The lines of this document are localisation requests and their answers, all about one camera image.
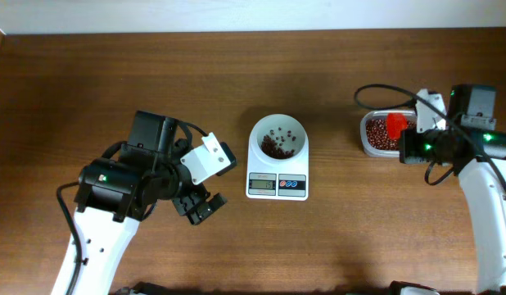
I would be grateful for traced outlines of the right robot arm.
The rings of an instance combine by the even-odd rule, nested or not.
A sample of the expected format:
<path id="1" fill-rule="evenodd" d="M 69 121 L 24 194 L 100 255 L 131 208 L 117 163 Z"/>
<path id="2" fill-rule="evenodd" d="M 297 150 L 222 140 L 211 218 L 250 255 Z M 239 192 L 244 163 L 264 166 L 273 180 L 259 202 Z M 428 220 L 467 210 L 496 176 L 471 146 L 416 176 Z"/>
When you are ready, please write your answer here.
<path id="1" fill-rule="evenodd" d="M 495 131 L 496 90 L 458 84 L 448 107 L 426 89 L 412 96 L 418 128 L 400 136 L 400 161 L 450 166 L 472 219 L 477 292 L 506 294 L 506 133 Z"/>

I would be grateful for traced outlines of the orange plastic measuring scoop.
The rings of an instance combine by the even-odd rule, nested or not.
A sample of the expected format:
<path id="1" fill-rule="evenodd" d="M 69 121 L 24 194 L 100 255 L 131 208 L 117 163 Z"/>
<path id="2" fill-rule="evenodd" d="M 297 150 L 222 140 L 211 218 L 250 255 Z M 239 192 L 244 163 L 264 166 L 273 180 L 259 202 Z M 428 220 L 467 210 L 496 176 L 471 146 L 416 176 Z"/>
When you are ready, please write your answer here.
<path id="1" fill-rule="evenodd" d="M 390 113 L 386 117 L 386 132 L 391 140 L 398 140 L 401 132 L 408 128 L 408 121 L 401 113 Z"/>

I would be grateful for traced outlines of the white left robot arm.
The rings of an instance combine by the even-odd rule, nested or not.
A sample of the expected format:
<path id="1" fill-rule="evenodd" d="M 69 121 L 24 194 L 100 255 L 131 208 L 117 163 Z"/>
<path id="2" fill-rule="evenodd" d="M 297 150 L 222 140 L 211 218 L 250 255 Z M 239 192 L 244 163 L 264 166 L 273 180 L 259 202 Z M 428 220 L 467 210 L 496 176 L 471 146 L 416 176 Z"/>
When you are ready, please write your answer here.
<path id="1" fill-rule="evenodd" d="M 62 192 L 56 197 L 70 229 L 70 242 L 53 286 L 54 294 L 107 294 L 127 246 L 160 200 L 171 201 L 180 216 L 199 225 L 226 203 L 204 181 L 233 169 L 229 146 L 198 126 L 168 116 L 137 111 L 126 141 L 114 143 L 77 181 L 75 211 Z"/>

